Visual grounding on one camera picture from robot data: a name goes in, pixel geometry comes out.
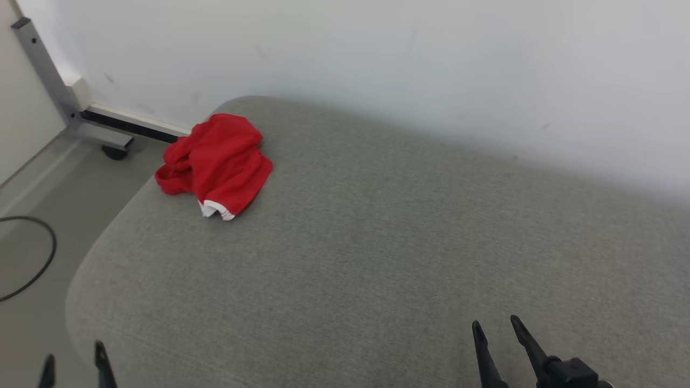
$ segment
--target baseboard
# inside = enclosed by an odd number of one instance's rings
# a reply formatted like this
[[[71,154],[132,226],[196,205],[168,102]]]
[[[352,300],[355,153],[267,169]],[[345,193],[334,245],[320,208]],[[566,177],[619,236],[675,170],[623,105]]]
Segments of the baseboard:
[[[0,217],[31,214],[93,150],[93,145],[65,133],[58,135],[0,188]],[[14,222],[3,226],[0,238],[15,226]]]
[[[96,113],[98,115],[103,115],[123,122],[128,122],[137,126],[155,130],[160,133],[165,133],[175,137],[189,136],[189,134],[192,133],[191,128],[183,128],[181,126],[164,123],[156,119],[152,119],[150,117],[142,116],[138,113],[130,112],[128,110],[115,108],[113,106],[108,106],[99,103],[91,104],[91,106],[88,107],[86,112]]]

